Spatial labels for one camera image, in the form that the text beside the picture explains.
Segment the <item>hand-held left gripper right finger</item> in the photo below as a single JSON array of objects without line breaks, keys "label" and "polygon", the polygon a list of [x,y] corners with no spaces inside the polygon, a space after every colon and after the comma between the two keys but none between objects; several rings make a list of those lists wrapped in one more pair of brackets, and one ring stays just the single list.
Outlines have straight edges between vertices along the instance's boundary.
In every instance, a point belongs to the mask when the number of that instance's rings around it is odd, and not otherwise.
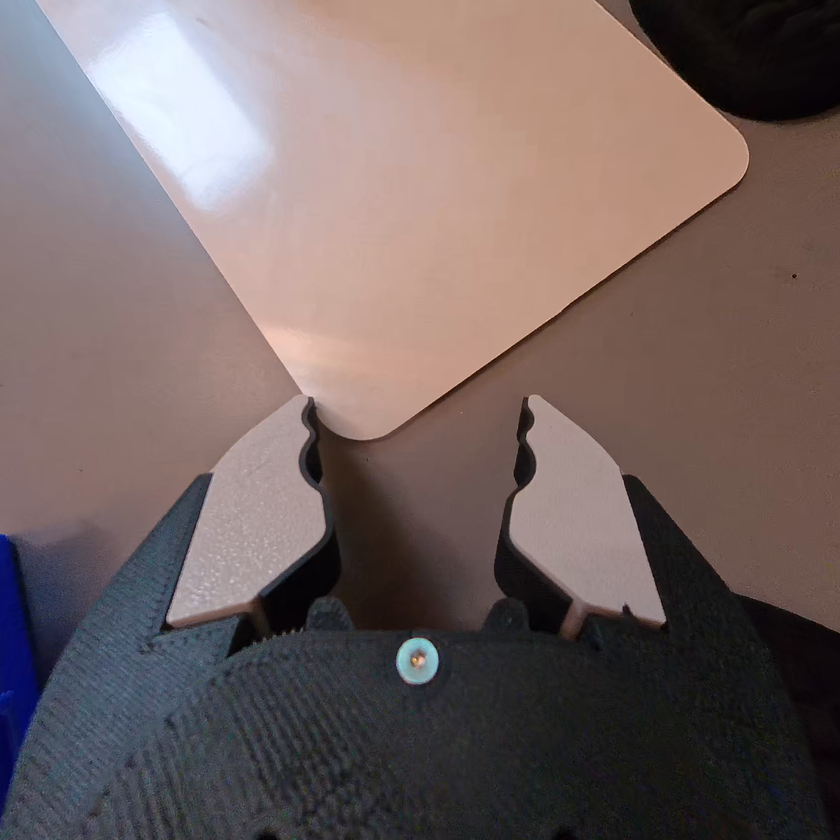
[{"label": "hand-held left gripper right finger", "polygon": [[626,614],[643,627],[666,625],[622,471],[540,395],[522,401],[514,478],[494,572],[535,627],[579,633],[591,616]]}]

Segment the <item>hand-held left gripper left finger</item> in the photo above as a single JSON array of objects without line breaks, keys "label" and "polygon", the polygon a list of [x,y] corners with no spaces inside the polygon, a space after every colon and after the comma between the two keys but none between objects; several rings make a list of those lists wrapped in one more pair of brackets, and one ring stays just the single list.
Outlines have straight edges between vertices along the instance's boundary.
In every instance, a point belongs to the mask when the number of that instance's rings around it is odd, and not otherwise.
[{"label": "hand-held left gripper left finger", "polygon": [[249,616],[261,630],[285,631],[331,592],[341,558],[318,443],[314,401],[297,395],[220,458],[166,614],[170,626]]}]

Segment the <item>white whiteboard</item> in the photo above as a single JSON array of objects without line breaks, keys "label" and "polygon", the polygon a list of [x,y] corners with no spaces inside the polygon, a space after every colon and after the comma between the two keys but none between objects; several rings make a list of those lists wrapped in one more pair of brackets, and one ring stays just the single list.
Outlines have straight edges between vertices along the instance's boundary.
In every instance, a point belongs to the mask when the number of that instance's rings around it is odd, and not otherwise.
[{"label": "white whiteboard", "polygon": [[38,2],[323,422],[386,436],[740,183],[597,2]]}]

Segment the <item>blue plastic bin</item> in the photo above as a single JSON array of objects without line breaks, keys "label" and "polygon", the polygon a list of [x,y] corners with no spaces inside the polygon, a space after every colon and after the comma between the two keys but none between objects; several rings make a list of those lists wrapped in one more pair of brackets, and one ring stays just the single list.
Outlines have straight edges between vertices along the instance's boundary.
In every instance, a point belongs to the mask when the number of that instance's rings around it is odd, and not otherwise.
[{"label": "blue plastic bin", "polygon": [[1,797],[39,701],[34,648],[17,548],[1,536]]}]

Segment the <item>black textured wrist pad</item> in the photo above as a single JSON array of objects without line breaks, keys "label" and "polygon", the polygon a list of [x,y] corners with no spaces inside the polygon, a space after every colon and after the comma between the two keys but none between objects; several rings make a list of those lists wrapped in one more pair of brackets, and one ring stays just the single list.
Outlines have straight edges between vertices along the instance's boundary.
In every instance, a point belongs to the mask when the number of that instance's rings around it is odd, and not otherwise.
[{"label": "black textured wrist pad", "polygon": [[838,107],[838,1],[629,5],[677,75],[719,110],[779,122]]}]

